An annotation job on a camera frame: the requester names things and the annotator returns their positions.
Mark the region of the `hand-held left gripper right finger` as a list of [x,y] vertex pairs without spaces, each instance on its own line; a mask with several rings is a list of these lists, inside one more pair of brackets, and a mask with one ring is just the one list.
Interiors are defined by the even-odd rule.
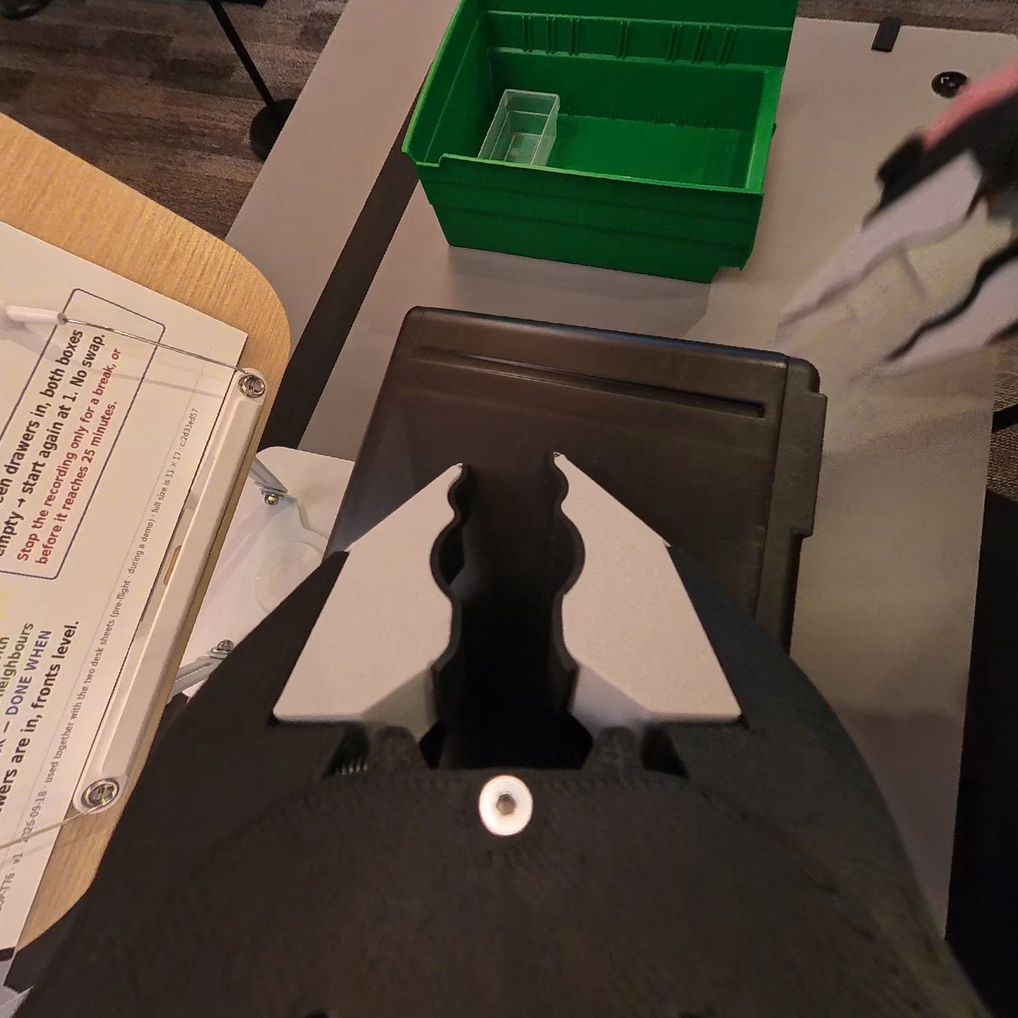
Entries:
[[565,455],[561,512],[579,564],[561,600],[583,726],[730,723],[742,711],[668,542]]

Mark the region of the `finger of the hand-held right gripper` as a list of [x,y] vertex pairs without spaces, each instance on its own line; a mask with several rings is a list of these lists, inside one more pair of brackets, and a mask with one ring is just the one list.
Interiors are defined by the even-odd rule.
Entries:
[[921,323],[887,354],[887,374],[948,363],[1007,341],[1017,331],[1017,241],[984,261],[959,299]]
[[781,313],[798,323],[846,299],[885,262],[956,233],[969,218],[984,169],[964,151],[860,225]]

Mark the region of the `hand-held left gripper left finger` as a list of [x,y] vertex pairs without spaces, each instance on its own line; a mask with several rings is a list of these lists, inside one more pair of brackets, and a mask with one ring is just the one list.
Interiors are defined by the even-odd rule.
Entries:
[[456,519],[456,463],[353,542],[282,694],[275,719],[431,728],[434,668],[454,609],[433,564]]

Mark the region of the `black drawer cabinet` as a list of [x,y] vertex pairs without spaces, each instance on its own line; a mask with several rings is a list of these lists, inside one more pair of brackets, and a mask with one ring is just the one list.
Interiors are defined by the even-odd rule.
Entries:
[[559,453],[789,648],[827,404],[817,369],[780,353],[418,306],[328,553],[460,464],[480,576],[501,595],[536,595]]

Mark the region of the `green plastic bin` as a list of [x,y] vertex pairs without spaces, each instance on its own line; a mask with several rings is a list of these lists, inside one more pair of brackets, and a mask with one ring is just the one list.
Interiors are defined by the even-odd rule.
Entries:
[[[468,1],[403,151],[452,247],[709,283],[757,237],[795,1]],[[545,167],[477,158],[505,89],[560,95]]]

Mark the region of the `small clear plastic drawer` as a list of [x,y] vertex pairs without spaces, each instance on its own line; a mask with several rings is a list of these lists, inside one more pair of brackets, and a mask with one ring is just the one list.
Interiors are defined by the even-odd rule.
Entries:
[[548,165],[557,137],[560,95],[505,89],[477,158],[518,166]]

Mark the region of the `person's right hand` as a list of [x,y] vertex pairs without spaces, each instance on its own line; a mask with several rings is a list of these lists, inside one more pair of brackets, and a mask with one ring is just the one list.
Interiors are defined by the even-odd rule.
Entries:
[[944,137],[976,114],[996,107],[1017,95],[1017,62],[960,88],[944,113],[926,128],[923,148],[930,150]]

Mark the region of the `white stand base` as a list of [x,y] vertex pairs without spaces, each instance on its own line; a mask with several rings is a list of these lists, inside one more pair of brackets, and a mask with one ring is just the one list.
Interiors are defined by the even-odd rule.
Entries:
[[261,451],[257,468],[283,489],[267,501],[259,480],[245,480],[171,696],[194,695],[240,643],[324,558],[353,462],[284,447]]

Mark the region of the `black stanchion post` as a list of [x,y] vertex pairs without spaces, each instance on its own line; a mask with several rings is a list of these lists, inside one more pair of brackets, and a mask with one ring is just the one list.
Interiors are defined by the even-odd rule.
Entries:
[[282,133],[287,119],[295,108],[296,98],[277,99],[266,83],[260,70],[248,51],[248,47],[243,43],[240,34],[237,32],[229,14],[221,1],[207,1],[210,11],[223,31],[233,52],[237,56],[249,80],[254,86],[264,105],[254,115],[249,127],[249,145],[254,156],[261,160],[266,160],[275,142]]

